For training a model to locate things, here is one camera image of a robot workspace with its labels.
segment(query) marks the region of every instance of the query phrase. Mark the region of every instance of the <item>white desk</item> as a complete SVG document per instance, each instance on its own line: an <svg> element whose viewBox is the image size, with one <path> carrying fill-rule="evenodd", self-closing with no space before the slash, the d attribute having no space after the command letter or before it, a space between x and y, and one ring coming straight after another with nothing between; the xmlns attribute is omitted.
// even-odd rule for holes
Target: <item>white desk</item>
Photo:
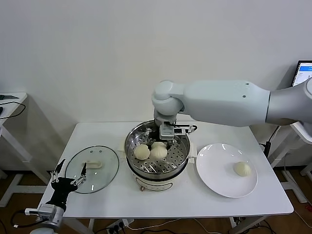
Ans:
<svg viewBox="0 0 312 234"><path fill-rule="evenodd" d="M19 99L6 99L0 100L0 106L3 107L3 112L0 117L9 117L13 112L19 107L17 103L10 103L6 105L1 105L2 103L16 101L22 103L26 98L26 93L1 93L2 95L12 95ZM24 149L24 147L9 133L9 131L3 126L7 119L0 119L0 127L2 128L2 136L13 146L14 149L19 153L17 157L43 182L46 184L49 182L50 175L42 170L40 167L32 162L32 156ZM6 190L0 201L0 207L5 207L10 200L13 193L43 193L45 186L19 186L18 183L21 180L22 175L16 175L11 182L9 188Z"/></svg>
<svg viewBox="0 0 312 234"><path fill-rule="evenodd" d="M267 215L289 214L293 207L270 164L263 155L249 127L188 122L198 129L189 135L197 150L207 144L227 143L249 155L257 168L258 185L254 192L243 198L226 198L210 190L197 175L194 164L188 164L177 177L174 186L155 193L140 191L129 169L125 153L118 151L128 132L138 122L126 123L79 123L76 125L60 158L66 159L61 176L70 159L80 150L92 145L105 145L115 150L120 158L120 168L115 179L106 188L88 195L71 193L68 196L67 218L190 218L253 216L231 229L235 234L251 227ZM48 185L40 203L47 202L53 193ZM79 233L92 233L77 228L78 222L65 223Z"/></svg>

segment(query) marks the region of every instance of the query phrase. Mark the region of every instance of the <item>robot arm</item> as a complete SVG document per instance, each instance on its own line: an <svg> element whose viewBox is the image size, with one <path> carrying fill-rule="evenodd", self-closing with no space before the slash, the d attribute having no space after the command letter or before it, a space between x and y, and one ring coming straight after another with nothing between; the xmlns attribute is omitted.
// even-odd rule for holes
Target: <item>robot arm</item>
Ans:
<svg viewBox="0 0 312 234"><path fill-rule="evenodd" d="M159 83L152 95L154 117L162 131L172 133L176 115L237 127L296 121L312 123L312 79L295 87L268 91L248 81L195 81Z"/></svg>

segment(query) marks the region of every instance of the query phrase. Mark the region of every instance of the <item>computer monitor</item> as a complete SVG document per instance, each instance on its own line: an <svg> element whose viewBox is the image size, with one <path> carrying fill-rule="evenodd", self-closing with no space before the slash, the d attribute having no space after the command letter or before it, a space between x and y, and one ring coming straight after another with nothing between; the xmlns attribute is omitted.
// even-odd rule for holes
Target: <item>computer monitor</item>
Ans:
<svg viewBox="0 0 312 234"><path fill-rule="evenodd" d="M296 86L307 79L312 78L312 60L298 61L296 73L292 81L292 86Z"/></svg>

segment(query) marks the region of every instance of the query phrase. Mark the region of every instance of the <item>stainless steel pot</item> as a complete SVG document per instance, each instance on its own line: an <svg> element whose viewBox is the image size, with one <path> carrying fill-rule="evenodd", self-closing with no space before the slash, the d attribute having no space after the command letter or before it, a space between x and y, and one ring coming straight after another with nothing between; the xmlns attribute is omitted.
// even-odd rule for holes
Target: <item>stainless steel pot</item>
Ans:
<svg viewBox="0 0 312 234"><path fill-rule="evenodd" d="M134 155L136 146L146 144L149 133L153 131L157 131L157 128L154 121L150 120L139 124L127 135L124 147L128 165L136 175L146 180L165 181L172 179L186 167L190 151L189 138L187 135L175 136L174 144L163 160L136 159Z"/></svg>

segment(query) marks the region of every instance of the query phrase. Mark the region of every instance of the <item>black cable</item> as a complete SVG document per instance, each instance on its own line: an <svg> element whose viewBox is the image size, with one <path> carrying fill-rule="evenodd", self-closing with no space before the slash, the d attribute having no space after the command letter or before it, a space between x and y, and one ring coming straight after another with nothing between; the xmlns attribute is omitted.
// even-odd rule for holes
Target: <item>black cable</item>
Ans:
<svg viewBox="0 0 312 234"><path fill-rule="evenodd" d="M153 231L153 230L144 230L141 232L141 234L144 234L146 232L151 232L151 233L159 233L159 232L169 232L169 233L172 233L172 234L188 234L188 233L174 233L173 231L170 231L168 229L163 229L163 230L158 230L158 231Z"/></svg>
<svg viewBox="0 0 312 234"><path fill-rule="evenodd" d="M259 143L259 145L262 145L264 147L263 153L266 157L269 156L270 153L270 148L271 148L271 140L272 137L274 136L274 134L277 132L277 130L279 129L280 126L277 126L274 130L274 132L272 133L272 135L270 136L269 140L267 142L265 142L265 144Z"/></svg>
<svg viewBox="0 0 312 234"><path fill-rule="evenodd" d="M249 229L243 231L243 232L240 233L240 234L246 234L246 233L248 233L250 230L256 229L256 228L267 228L267 229L269 229L269 230L271 231L271 233L277 234L275 231L272 230L272 228L269 228L269 227L264 226L264 225L260 225L260 226L254 227L254 228L249 228Z"/></svg>
<svg viewBox="0 0 312 234"><path fill-rule="evenodd" d="M273 231L273 229L271 228L270 224L266 220L263 220L263 221L269 226L272 234L277 234L275 231Z"/></svg>
<svg viewBox="0 0 312 234"><path fill-rule="evenodd" d="M99 233L100 231L104 231L104 230L108 230L108 229L111 229L111 228L102 228L102 229L100 229L100 230L97 230L94 234L97 234L97 233Z"/></svg>
<svg viewBox="0 0 312 234"><path fill-rule="evenodd" d="M5 233L5 234L8 234L8 232L6 231L5 224L2 222L2 220L1 220L1 219L0 219L0 223L1 223L1 224L2 224L2 226L3 226L4 233Z"/></svg>
<svg viewBox="0 0 312 234"><path fill-rule="evenodd" d="M16 101L10 101L10 102L5 102L5 103L0 103L0 106L1 105L6 105L6 104L10 104L10 103L16 103L18 105L21 105L23 106L23 109L16 115L13 115L13 116L8 116L8 117L1 117L0 119L4 119L4 118L13 118L13 117L16 117L16 116L19 116L21 113L23 113L23 111L26 109L26 106L24 104L21 104L19 102L16 102Z"/></svg>
<svg viewBox="0 0 312 234"><path fill-rule="evenodd" d="M272 133L272 135L270 136L268 142L271 142L272 137L274 136L274 134L276 133L276 131L278 130L279 126L277 126L274 130L274 132Z"/></svg>
<svg viewBox="0 0 312 234"><path fill-rule="evenodd" d="M121 228L123 234L126 234L123 222L119 222L119 227Z"/></svg>
<svg viewBox="0 0 312 234"><path fill-rule="evenodd" d="M43 222L45 222L45 221L48 220L47 218L44 218L43 220L38 221L38 222L34 222L34 223L30 223L30 224L25 224L25 225L19 225L19 224L16 224L16 223L13 222L13 219L14 219L14 217L15 217L17 214L25 214L25 210L15 211L14 214L12 215L11 220L10 220L10 223L11 223L12 227L14 227L14 228L29 228L29 227L35 226L35 225L37 225L37 224L43 223Z"/></svg>

